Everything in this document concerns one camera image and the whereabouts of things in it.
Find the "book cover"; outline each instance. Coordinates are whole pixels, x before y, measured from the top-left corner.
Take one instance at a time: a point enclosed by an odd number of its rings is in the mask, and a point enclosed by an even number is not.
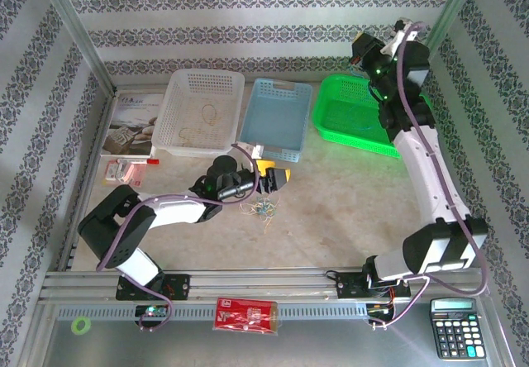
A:
[[[155,153],[152,134],[162,93],[123,93],[116,107],[102,148],[102,155],[149,158]]]

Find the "basket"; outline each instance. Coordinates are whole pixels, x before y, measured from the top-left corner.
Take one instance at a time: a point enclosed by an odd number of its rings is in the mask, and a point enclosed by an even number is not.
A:
[[[152,144],[172,155],[214,157],[231,149],[245,78],[217,69],[179,69],[169,81]]]
[[[297,162],[301,156],[312,86],[257,79],[251,91],[240,140],[264,146],[263,157]]]
[[[324,140],[398,158],[400,154],[380,125],[379,104],[369,94],[368,82],[348,75],[325,78],[312,122]]]

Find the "calculator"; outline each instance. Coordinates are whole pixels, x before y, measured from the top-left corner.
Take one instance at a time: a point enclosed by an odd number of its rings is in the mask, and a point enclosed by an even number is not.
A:
[[[440,359],[446,361],[485,359],[485,345],[479,328],[475,299],[432,299],[430,320]]]

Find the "red package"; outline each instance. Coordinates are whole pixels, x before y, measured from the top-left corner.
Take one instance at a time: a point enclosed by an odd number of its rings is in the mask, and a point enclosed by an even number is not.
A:
[[[278,332],[278,304],[255,299],[219,298],[213,330]]]

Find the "calculator display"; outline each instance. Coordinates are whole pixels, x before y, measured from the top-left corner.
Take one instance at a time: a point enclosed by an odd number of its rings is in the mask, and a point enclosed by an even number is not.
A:
[[[449,311],[449,310],[455,310],[455,309],[472,309],[472,301],[466,301],[466,300],[437,300],[434,301],[433,307],[437,311]]]

